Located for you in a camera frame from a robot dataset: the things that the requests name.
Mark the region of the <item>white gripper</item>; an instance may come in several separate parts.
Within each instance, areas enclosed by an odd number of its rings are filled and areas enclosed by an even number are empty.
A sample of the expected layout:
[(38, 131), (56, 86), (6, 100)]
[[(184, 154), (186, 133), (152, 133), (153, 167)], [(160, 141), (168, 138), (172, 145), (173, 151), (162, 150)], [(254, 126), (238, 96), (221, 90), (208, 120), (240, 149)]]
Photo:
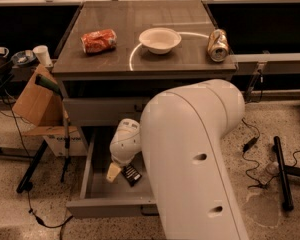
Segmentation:
[(109, 165), (106, 179), (113, 183), (137, 153), (141, 151), (140, 124), (132, 119), (120, 121), (110, 143), (112, 163)]

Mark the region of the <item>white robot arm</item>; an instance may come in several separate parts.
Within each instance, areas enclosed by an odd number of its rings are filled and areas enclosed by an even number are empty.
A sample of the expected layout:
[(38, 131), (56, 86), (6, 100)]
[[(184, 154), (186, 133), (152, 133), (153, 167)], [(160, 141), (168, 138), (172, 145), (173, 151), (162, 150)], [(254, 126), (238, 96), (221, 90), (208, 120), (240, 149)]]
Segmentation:
[(168, 240), (249, 240), (221, 152), (244, 111), (241, 92), (220, 79), (156, 95), (138, 122), (119, 123), (107, 180), (141, 153)]

